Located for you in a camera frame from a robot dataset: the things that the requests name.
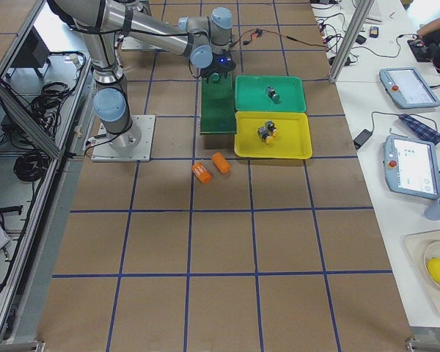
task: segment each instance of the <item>tablet screen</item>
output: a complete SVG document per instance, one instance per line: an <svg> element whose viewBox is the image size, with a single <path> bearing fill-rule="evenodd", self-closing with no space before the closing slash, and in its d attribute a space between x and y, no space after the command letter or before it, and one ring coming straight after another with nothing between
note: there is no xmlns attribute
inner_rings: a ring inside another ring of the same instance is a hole
<svg viewBox="0 0 440 352"><path fill-rule="evenodd" d="M394 143L399 166L399 187L436 194L430 145L404 139L395 139Z"/></svg>
<svg viewBox="0 0 440 352"><path fill-rule="evenodd" d="M429 94L414 70L390 70L389 76L407 103L433 103L435 100Z"/></svg>

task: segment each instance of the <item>blue joint cap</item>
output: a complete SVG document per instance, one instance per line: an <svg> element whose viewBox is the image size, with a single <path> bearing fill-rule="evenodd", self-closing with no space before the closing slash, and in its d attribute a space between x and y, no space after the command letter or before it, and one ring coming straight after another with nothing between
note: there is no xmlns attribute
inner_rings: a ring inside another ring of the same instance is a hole
<svg viewBox="0 0 440 352"><path fill-rule="evenodd" d="M212 21L223 29L232 28L232 12L225 7L217 7L212 10L212 15L210 15Z"/></svg>
<svg viewBox="0 0 440 352"><path fill-rule="evenodd" d="M114 88L105 88L96 93L93 107L102 121L115 122L127 109L122 93Z"/></svg>
<svg viewBox="0 0 440 352"><path fill-rule="evenodd" d="M185 31L188 26L188 17L181 17L179 20L177 20L177 27L181 31Z"/></svg>
<svg viewBox="0 0 440 352"><path fill-rule="evenodd" d="M191 52L190 56L192 64L197 68L206 68L212 63L212 48L207 45L199 45Z"/></svg>

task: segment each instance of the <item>orange object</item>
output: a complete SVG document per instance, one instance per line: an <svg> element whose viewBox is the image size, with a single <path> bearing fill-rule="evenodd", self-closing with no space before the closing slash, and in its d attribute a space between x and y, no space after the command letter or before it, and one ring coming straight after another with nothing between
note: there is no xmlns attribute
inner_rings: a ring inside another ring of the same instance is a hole
<svg viewBox="0 0 440 352"><path fill-rule="evenodd" d="M213 154L212 161L222 174L226 174L232 169L230 163L223 157L221 153Z"/></svg>
<svg viewBox="0 0 440 352"><path fill-rule="evenodd" d="M192 172L197 176L197 178L202 183L207 183L210 180L212 180L212 175L209 173L209 171L205 168L205 166L201 162L195 163L192 166Z"/></svg>

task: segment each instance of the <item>white desk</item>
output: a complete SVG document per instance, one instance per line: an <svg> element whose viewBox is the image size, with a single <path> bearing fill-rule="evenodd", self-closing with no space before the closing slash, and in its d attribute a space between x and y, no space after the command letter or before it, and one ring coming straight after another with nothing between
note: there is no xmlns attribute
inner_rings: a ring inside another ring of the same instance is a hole
<svg viewBox="0 0 440 352"><path fill-rule="evenodd" d="M378 0L378 5L383 17L383 23L378 25L379 36L378 38L370 38L368 36L368 30L370 24L364 24L364 32L361 34L367 38L367 41L363 46L373 50L377 54L395 56L398 51L398 46L396 43L396 38L400 34L413 34L416 32L413 24L408 19L408 16L403 9L403 6L399 1L395 0ZM345 16L344 29L351 20L351 13L353 9L351 0L342 0L341 4L335 5L327 10L317 10L314 9L315 15L318 16L330 16L335 13L341 12ZM344 35L342 30L342 24L344 17L338 15L336 17L330 18L326 23L331 24L338 33ZM328 34L333 34L332 29L329 30ZM422 74L424 79L430 86L437 86L440 84L440 77L429 62L416 62L411 49L407 44L407 40L411 39L410 36L401 37L398 39L401 45L400 53L395 58L387 58L376 56L372 52L364 48L357 48L360 46L355 43L354 49L351 53L358 55L358 61L350 66L345 66L337 81L339 82L379 82L378 72L381 68L390 67L416 67L418 71Z"/></svg>
<svg viewBox="0 0 440 352"><path fill-rule="evenodd" d="M398 109L381 84L338 82L337 88L352 137L364 128L371 129L371 112L415 113L437 121L440 131L440 107L436 109ZM435 90L440 98L440 88ZM440 317L419 280L403 245L410 234L438 230L440 221L429 221L423 212L432 201L391 192L384 179L383 143L393 133L414 135L397 117L376 115L373 136L358 151L358 157L389 260L395 274L400 296L411 326L440 327ZM440 144L436 147L440 168Z"/></svg>

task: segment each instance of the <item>yellow lemon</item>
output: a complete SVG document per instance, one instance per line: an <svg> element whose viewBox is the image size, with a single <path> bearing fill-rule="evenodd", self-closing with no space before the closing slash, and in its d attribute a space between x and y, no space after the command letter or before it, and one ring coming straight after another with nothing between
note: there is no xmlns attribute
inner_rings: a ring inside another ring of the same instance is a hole
<svg viewBox="0 0 440 352"><path fill-rule="evenodd" d="M440 259L432 258L427 262L427 270L433 281L440 284Z"/></svg>

